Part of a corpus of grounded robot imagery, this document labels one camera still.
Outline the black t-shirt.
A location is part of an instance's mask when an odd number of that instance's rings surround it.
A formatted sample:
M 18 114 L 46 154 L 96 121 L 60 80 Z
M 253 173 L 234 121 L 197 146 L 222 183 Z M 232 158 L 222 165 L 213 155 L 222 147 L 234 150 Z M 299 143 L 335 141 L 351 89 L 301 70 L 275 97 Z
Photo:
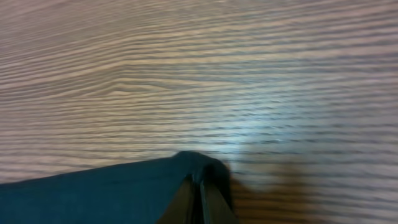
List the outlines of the black t-shirt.
M 3 184 L 1 222 L 156 223 L 188 175 L 195 187 L 193 223 L 204 223 L 204 181 L 216 185 L 233 211 L 228 168 L 217 159 L 182 151 L 163 159 Z

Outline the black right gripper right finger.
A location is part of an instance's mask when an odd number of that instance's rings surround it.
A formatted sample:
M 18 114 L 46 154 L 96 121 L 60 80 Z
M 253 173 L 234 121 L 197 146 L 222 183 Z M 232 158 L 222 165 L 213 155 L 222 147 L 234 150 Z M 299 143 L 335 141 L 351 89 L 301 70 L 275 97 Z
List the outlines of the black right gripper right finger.
M 215 184 L 200 185 L 204 224 L 238 224 L 238 219 Z

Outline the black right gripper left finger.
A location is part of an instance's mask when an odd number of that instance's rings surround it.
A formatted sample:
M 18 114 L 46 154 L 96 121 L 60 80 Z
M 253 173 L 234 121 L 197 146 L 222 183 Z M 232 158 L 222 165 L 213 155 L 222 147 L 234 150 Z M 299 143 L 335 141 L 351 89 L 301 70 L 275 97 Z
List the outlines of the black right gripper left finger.
M 192 176 L 188 175 L 156 224 L 192 224 L 194 204 L 195 187 Z

